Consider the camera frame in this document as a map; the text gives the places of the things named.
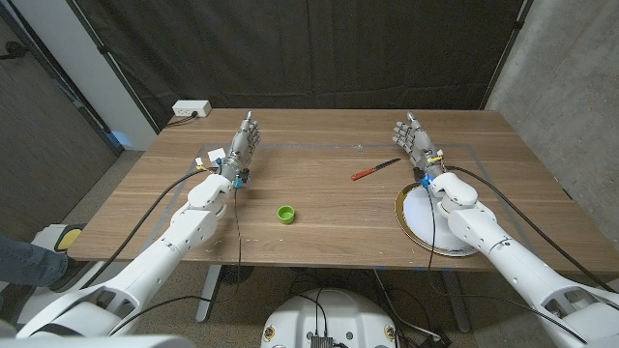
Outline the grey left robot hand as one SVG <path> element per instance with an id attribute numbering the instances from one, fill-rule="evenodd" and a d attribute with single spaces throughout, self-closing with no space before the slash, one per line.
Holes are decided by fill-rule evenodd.
<path id="1" fill-rule="evenodd" d="M 252 119 L 252 111 L 247 113 L 239 130 L 232 138 L 232 142 L 221 160 L 220 174 L 228 179 L 235 189 L 245 184 L 250 175 L 249 166 L 255 148 L 260 142 L 258 122 Z"/>

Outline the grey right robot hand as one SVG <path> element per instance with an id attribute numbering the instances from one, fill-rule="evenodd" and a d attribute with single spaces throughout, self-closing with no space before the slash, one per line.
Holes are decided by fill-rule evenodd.
<path id="1" fill-rule="evenodd" d="M 424 187 L 443 174 L 443 153 L 430 140 L 426 130 L 412 111 L 406 122 L 397 122 L 393 141 L 401 147 L 414 167 L 414 176 Z"/>

